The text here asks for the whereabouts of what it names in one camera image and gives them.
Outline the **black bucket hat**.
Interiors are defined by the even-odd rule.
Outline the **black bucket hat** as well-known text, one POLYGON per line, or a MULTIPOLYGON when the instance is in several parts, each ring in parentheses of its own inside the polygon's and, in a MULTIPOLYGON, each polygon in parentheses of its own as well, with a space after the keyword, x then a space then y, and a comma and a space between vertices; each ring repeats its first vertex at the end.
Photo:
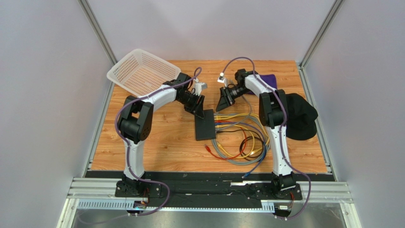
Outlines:
POLYGON ((286 94, 285 97, 288 116, 286 137, 298 141, 313 138, 317 134, 317 110, 299 94, 286 94))

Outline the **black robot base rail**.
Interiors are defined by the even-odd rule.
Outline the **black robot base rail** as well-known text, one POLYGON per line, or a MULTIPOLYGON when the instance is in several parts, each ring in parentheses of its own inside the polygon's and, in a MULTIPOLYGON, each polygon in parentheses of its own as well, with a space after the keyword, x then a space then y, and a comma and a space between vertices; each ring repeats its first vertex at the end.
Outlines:
POLYGON ((143 182, 126 177, 122 171, 88 171, 95 180, 111 179, 114 197, 141 198, 150 207, 166 208, 242 208, 256 209, 261 200, 302 200, 308 179, 294 174, 295 187, 287 190, 275 184, 270 173, 254 173, 242 179, 231 172, 157 172, 147 171, 143 182))

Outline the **purple folded cloth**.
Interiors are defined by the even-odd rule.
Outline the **purple folded cloth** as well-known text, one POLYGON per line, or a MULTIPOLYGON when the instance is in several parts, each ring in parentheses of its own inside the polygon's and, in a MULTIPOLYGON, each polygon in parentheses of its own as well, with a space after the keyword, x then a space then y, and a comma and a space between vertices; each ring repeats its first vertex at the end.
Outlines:
POLYGON ((249 89, 247 94, 259 96, 261 93, 271 92, 270 88, 273 91, 276 91, 277 80, 274 74, 270 75, 249 75, 245 78, 245 85, 249 89))

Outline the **black network switch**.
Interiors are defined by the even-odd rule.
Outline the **black network switch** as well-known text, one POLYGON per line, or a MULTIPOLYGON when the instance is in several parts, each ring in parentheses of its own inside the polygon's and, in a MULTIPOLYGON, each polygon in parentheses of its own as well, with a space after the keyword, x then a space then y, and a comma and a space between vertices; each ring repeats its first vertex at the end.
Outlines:
POLYGON ((214 110, 204 110, 204 118, 194 117, 194 131, 196 141, 216 139, 214 110))

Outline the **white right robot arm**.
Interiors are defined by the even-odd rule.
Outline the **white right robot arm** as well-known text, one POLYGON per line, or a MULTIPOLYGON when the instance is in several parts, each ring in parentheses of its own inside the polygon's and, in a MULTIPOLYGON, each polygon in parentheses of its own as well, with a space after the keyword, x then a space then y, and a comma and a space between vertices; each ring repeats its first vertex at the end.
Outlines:
POLYGON ((271 181, 271 193, 279 199, 290 196, 290 192, 296 187, 296 180, 288 156, 286 94, 283 90, 268 85, 254 70, 237 70, 235 80, 235 86, 220 89, 216 111, 232 106, 236 98, 248 91, 252 91, 259 98, 259 120, 269 134, 273 157, 274 179, 271 181))

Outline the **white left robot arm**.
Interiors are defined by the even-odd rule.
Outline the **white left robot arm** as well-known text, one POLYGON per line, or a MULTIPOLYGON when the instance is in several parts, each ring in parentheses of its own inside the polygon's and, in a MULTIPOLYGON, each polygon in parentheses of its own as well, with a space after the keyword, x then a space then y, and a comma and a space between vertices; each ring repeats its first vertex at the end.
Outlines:
POLYGON ((161 182, 146 180, 144 168, 145 141, 152 130, 153 115, 164 105, 177 101, 184 105, 186 112, 197 118, 204 118, 204 96, 189 91, 195 83, 193 77, 180 73, 174 80, 164 82, 155 91, 142 97, 128 96, 116 116, 115 127, 125 143, 125 170, 116 184, 115 196, 141 197, 151 185, 163 186, 161 182))

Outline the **white plastic basket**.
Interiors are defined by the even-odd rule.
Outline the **white plastic basket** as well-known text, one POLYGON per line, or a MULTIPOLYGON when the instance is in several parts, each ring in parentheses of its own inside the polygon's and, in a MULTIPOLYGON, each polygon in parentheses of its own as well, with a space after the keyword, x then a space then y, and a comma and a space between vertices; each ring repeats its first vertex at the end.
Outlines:
POLYGON ((135 96, 147 95, 164 82, 174 80, 181 70, 174 64, 142 49, 134 49, 119 60, 107 78, 135 96))

